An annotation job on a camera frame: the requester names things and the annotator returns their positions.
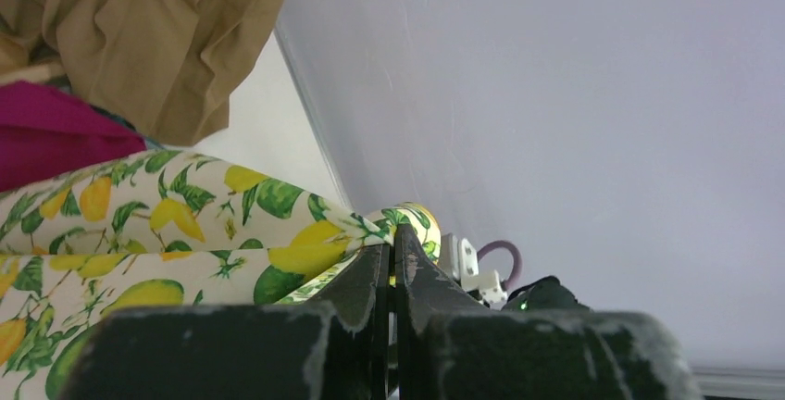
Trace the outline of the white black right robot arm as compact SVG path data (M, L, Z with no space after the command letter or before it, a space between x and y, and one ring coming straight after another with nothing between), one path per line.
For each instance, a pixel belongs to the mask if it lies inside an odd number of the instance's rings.
M541 309L590 310L556 276L547 276L512 292L502 310L532 311Z

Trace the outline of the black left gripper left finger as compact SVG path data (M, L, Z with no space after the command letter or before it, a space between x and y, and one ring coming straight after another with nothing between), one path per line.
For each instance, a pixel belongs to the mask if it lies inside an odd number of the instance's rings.
M390 249L361 250L300 305L128 307L103 319L63 399L384 399Z

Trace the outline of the brown skirt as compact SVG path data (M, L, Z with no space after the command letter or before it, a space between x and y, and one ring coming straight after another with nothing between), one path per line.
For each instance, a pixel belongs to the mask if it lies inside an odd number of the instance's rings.
M13 62L57 58L71 89L163 144L227 128L284 0L1 0Z

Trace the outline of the magenta cloth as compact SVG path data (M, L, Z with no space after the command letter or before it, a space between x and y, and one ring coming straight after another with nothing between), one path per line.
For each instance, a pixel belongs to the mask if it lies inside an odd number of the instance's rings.
M55 88L1 87L1 190L146 149L141 135Z

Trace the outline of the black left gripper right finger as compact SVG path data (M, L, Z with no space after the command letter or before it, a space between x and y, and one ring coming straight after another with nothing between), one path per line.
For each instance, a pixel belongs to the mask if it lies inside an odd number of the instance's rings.
M399 392L404 399L698 399L674 335L644 313L480 304L394 236Z

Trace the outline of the yellow patterned cloth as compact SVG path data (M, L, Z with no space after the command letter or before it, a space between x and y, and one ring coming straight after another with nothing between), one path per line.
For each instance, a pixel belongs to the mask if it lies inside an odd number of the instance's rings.
M368 216L228 161L149 150L41 181L1 175L1 395L54 399L93 327L130 306L299 304L423 206Z

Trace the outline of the teal plastic basket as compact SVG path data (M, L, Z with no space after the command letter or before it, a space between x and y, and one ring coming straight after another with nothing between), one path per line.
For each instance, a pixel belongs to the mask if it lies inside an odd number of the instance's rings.
M91 108L93 109L93 111L95 111L96 113L102 115L103 117L105 117L107 119L110 119L110 120L113 120L117 124L119 124L119 125L125 127L126 129L134 132L135 134L141 136L142 139L144 140L145 148L147 150L165 149L165 146L163 146L161 143L155 141L154 139L152 139L152 138L150 138L148 136L143 135L140 131L138 131L135 128L134 125L129 123L124 118L122 118L122 117L120 117L120 116L118 116L116 114L113 114L111 112L108 112L108 111L106 111L103 108L100 108L98 106L91 106Z

